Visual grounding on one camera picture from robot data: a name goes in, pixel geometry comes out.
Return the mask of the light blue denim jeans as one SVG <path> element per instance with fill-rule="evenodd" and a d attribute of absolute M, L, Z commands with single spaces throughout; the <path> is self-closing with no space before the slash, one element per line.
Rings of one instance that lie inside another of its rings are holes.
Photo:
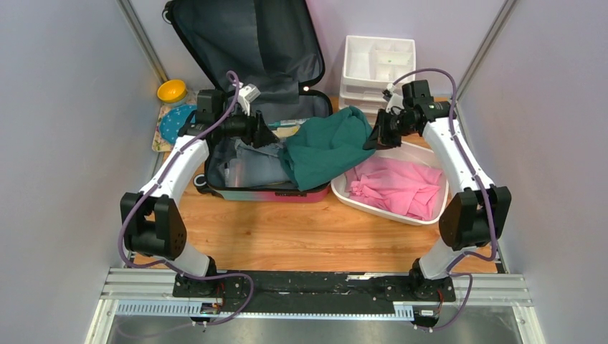
<path fill-rule="evenodd" d="M 253 148 L 242 140 L 234 143 L 236 157 L 244 164 L 244 185 L 241 188 L 261 187 L 290 180 L 281 166 L 278 153 L 284 145 L 279 142 L 262 148 Z"/>

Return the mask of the white plastic basin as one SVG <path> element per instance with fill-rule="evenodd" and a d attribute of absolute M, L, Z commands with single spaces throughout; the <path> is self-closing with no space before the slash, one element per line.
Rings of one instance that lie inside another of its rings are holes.
<path fill-rule="evenodd" d="M 418 163 L 424 166 L 438 168 L 442 171 L 440 162 L 437 160 L 436 155 L 432 150 L 423 148 L 419 145 L 403 142 L 398 148 L 392 148 L 389 150 L 378 150 L 373 156 L 380 156 L 385 158 L 394 158 L 400 161 L 410 161 L 412 163 Z M 437 203 L 433 209 L 433 218 L 429 221 L 417 220 L 405 216 L 393 214 L 388 211 L 383 211 L 372 206 L 351 200 L 349 193 L 346 191 L 346 173 L 341 174 L 331 181 L 331 188 L 334 194 L 338 197 L 338 200 L 347 206 L 351 206 L 355 209 L 361 210 L 368 214 L 380 216 L 385 219 L 397 221 L 403 224 L 409 224 L 413 226 L 422 226 L 436 224 L 442 215 L 448 200 L 449 184 L 445 173 L 442 171 L 443 176 L 440 179 L 440 192 L 437 197 Z"/>

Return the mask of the pink garment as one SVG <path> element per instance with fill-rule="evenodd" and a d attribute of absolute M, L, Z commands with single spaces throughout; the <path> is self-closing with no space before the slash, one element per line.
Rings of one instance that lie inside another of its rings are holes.
<path fill-rule="evenodd" d="M 372 156 L 346 172 L 351 200 L 417 220 L 429 221 L 443 173 L 410 161 Z"/>

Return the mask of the dark green garment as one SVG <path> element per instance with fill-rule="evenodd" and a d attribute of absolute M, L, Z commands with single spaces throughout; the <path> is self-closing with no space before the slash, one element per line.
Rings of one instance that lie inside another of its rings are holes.
<path fill-rule="evenodd" d="M 364 149 L 371 135 L 364 113 L 345 107 L 327 118 L 309 118 L 278 152 L 280 165 L 299 191 L 321 186 L 371 157 Z"/>

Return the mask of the white plastic drawer organizer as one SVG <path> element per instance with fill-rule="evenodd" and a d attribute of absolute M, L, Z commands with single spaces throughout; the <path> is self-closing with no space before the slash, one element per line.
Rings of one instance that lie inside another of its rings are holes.
<path fill-rule="evenodd" d="M 373 125 L 377 111 L 386 107 L 383 91 L 398 77 L 414 70 L 413 39 L 346 36 L 339 108 L 356 107 Z"/>

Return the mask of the pink and teal kids suitcase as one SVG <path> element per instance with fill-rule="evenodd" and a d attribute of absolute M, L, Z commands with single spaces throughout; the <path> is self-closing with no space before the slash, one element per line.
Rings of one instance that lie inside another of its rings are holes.
<path fill-rule="evenodd" d="M 328 96 L 314 89 L 324 75 L 325 62 L 304 1 L 169 1 L 164 16 L 214 90 L 231 99 L 234 90 L 228 71 L 260 90 L 252 112 L 261 110 L 267 125 L 332 114 Z M 233 201 L 296 203 L 318 202 L 328 193 L 327 184 L 299 191 L 289 181 L 226 187 L 224 164 L 236 157 L 236 140 L 208 141 L 211 154 L 204 172 L 194 177 L 198 192 Z"/>

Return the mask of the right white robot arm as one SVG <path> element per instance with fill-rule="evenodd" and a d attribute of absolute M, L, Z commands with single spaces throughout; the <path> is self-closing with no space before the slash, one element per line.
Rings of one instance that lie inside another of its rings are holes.
<path fill-rule="evenodd" d="M 439 159 L 452 195 L 439 219 L 440 239 L 412 267 L 416 275 L 409 280 L 409 291 L 427 300 L 437 291 L 437 280 L 448 277 L 466 256 L 477 256 L 479 247 L 490 245 L 486 260 L 495 259 L 512 196 L 476 161 L 452 102 L 436 101 L 426 80 L 406 83 L 400 93 L 395 89 L 392 82 L 383 91 L 387 104 L 378 111 L 364 149 L 396 148 L 403 136 L 419 134 Z"/>

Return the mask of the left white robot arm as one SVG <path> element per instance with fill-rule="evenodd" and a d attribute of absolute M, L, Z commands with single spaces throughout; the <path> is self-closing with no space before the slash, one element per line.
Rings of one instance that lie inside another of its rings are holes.
<path fill-rule="evenodd" d="M 219 278 L 210 272 L 212 259 L 188 242 L 179 202 L 197 168 L 209 157 L 210 139 L 240 138 L 256 148 L 277 142 L 262 113 L 251 111 L 259 95 L 252 84 L 237 87 L 231 99 L 219 90 L 199 93 L 196 109 L 185 119 L 156 175 L 139 192 L 127 192 L 120 200 L 118 251 L 129 267 L 135 263 L 125 253 L 139 253 L 192 278 L 191 287 L 201 297 L 217 292 Z"/>

